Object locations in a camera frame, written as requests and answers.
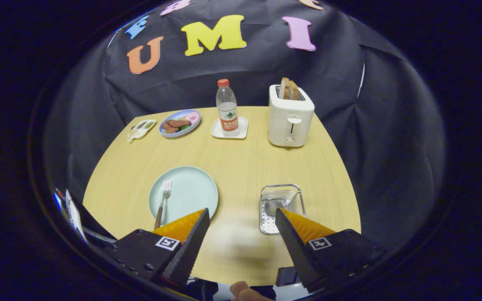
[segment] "light green plate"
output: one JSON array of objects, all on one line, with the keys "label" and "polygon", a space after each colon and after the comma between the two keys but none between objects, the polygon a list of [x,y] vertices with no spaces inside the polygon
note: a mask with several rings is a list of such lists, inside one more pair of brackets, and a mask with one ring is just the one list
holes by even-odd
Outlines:
[{"label": "light green plate", "polygon": [[193,166],[179,166],[161,175],[150,189],[148,204],[155,218],[163,198],[163,181],[172,181],[170,197],[163,203],[161,225],[168,224],[203,208],[209,219],[218,206],[217,185],[205,171]]}]

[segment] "plate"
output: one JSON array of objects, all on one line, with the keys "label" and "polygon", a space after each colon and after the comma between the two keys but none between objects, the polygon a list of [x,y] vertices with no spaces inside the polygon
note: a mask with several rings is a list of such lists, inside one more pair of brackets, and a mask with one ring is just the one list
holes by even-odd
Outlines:
[{"label": "plate", "polygon": [[[181,130],[179,132],[176,132],[176,133],[172,133],[172,134],[168,134],[165,132],[165,129],[163,128],[163,124],[165,124],[165,122],[167,120],[171,120],[171,119],[174,119],[174,120],[180,120],[182,118],[184,118],[185,116],[189,115],[189,114],[198,114],[198,119],[197,120],[190,120],[191,121],[191,126],[189,126],[188,128],[184,129],[184,130]],[[197,110],[182,110],[182,111],[179,111],[179,112],[176,112],[170,116],[168,116],[165,120],[163,120],[163,122],[161,123],[161,125],[159,125],[159,133],[161,133],[161,135],[167,137],[167,138],[175,138],[175,137],[180,137],[180,136],[183,136],[185,134],[188,134],[189,132],[191,132],[192,130],[194,130],[199,124],[200,124],[200,119],[201,119],[201,115],[200,115],[200,112],[197,111]]]},{"label": "plate", "polygon": [[128,141],[132,139],[140,139],[155,126],[155,120],[142,120],[136,126],[132,127],[128,133]]},{"label": "plate", "polygon": [[244,118],[243,116],[238,116],[237,120],[239,121],[239,135],[234,137],[226,137],[224,135],[224,131],[222,130],[222,126],[220,125],[220,118],[217,118],[211,127],[211,135],[216,138],[224,138],[224,139],[245,139],[246,132],[249,130],[249,120]]},{"label": "plate", "polygon": [[161,225],[185,217],[203,208],[209,209],[209,219],[218,206],[215,181],[205,171],[194,166],[180,166],[161,175],[150,189],[148,204],[155,218],[163,198],[163,181],[172,181],[170,197],[163,203]]}]

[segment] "wooden tabletop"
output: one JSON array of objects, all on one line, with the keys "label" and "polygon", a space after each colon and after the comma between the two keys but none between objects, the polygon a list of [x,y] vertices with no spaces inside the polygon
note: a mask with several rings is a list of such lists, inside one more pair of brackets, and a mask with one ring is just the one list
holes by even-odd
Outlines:
[{"label": "wooden tabletop", "polygon": [[[105,151],[88,183],[84,206],[112,235],[119,239],[135,229],[153,230],[150,188],[176,166],[206,171],[219,194],[218,209],[191,276],[226,284],[246,280],[251,286],[263,286],[275,283],[279,268],[293,266],[280,234],[260,231],[258,201],[266,185],[298,185],[306,217],[335,231],[360,233],[349,176],[316,115],[306,144],[283,148],[268,140],[268,107],[238,107],[238,115],[249,120],[243,140],[213,137],[210,130],[218,118],[217,109],[198,110],[200,125],[187,135],[168,139],[159,133],[159,125],[173,112],[141,116]],[[142,139],[127,142],[130,128],[148,119],[157,120],[157,125]]]}]

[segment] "white toaster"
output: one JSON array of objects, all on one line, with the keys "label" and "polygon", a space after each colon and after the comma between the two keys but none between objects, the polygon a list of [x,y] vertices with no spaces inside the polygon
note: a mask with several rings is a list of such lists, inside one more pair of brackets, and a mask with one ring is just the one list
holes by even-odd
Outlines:
[{"label": "white toaster", "polygon": [[299,100],[279,98],[279,84],[269,87],[269,141],[277,146],[299,147],[306,143],[315,106],[299,88]]}]

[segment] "orange bottle cap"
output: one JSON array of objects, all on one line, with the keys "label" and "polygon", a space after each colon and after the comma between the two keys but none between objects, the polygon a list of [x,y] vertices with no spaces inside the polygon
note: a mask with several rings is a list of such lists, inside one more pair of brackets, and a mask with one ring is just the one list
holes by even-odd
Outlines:
[{"label": "orange bottle cap", "polygon": [[230,81],[224,78],[224,79],[218,80],[217,84],[219,87],[228,87],[230,85]]}]

